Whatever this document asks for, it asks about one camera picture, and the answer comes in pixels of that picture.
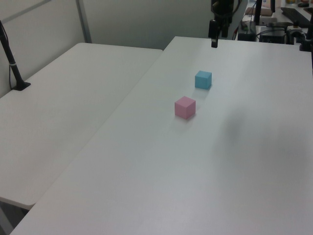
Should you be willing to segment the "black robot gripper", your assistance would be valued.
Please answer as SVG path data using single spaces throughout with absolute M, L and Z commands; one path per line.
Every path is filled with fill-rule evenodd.
M 222 25 L 222 38 L 228 37 L 228 29 L 232 22 L 233 1 L 232 0 L 212 0 L 211 11 L 214 20 L 209 23 L 208 37 L 211 39 L 211 47 L 218 47 L 218 23 Z

